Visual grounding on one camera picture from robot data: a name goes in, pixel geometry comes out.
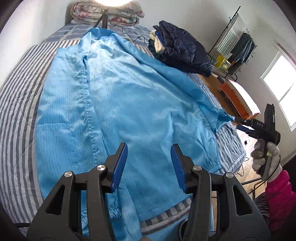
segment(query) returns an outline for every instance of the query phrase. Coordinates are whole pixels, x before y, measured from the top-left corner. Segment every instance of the floral blanket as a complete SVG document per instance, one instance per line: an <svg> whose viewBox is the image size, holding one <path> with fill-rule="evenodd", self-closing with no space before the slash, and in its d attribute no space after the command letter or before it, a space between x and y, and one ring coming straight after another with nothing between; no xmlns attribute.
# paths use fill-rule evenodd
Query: floral blanket
<svg viewBox="0 0 296 241"><path fill-rule="evenodd" d="M108 22L112 24L124 26L137 25L140 22L140 18L144 17L141 5L135 1L119 7L106 7L95 1L86 0L73 5L71 9L72 23L96 23L106 8L108 8Z"/></svg>

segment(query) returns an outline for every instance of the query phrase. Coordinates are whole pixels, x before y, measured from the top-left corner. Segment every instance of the navy down jacket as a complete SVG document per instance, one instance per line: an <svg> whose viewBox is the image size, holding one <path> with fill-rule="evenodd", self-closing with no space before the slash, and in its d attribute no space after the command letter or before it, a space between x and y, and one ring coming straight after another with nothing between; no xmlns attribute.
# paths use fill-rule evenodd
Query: navy down jacket
<svg viewBox="0 0 296 241"><path fill-rule="evenodd" d="M165 44L164 52L158 57L160 61L187 73L211 75L212 64L207 52L190 33L166 21L153 27Z"/></svg>

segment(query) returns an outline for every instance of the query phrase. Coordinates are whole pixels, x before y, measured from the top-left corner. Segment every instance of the black tripod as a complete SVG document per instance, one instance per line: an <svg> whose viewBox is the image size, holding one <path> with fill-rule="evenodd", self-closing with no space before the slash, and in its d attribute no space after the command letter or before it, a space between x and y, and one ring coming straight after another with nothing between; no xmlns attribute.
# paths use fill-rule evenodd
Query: black tripod
<svg viewBox="0 0 296 241"><path fill-rule="evenodd" d="M98 19L97 23L94 25L94 28L98 26L98 24L102 21L102 28L108 28L108 9L104 9L102 12L102 16Z"/></svg>

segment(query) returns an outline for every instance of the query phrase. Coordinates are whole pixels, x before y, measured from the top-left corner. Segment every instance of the hanging clothes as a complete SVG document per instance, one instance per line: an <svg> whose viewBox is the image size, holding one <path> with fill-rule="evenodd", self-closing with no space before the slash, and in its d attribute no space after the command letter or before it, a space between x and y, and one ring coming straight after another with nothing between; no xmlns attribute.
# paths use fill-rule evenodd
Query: hanging clothes
<svg viewBox="0 0 296 241"><path fill-rule="evenodd" d="M243 33L243 35L231 51L232 55L228 59L228 61L230 63L236 63L237 61L242 61L243 63L245 63L249 59L254 48L255 44L251 36L247 33Z"/></svg>
<svg viewBox="0 0 296 241"><path fill-rule="evenodd" d="M242 60L237 61L231 67L229 67L228 74L234 75L242 67L243 64L244 62Z"/></svg>

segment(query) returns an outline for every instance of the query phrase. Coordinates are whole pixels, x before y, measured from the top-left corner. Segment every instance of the folded blanket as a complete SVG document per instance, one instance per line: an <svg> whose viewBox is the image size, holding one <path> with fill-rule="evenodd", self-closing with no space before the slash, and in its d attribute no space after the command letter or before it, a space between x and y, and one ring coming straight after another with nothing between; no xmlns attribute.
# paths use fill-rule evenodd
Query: folded blanket
<svg viewBox="0 0 296 241"><path fill-rule="evenodd" d="M71 9L72 23L96 23L106 8L108 8L108 21L112 24L137 25L140 21L139 18L144 17L140 4L135 1L119 7L106 7L95 1L86 0L73 5Z"/></svg>
<svg viewBox="0 0 296 241"><path fill-rule="evenodd" d="M187 73L206 77L211 75L212 63L207 52L190 33L166 21L160 21L159 26L153 27L165 47L164 52L157 57L158 60Z"/></svg>

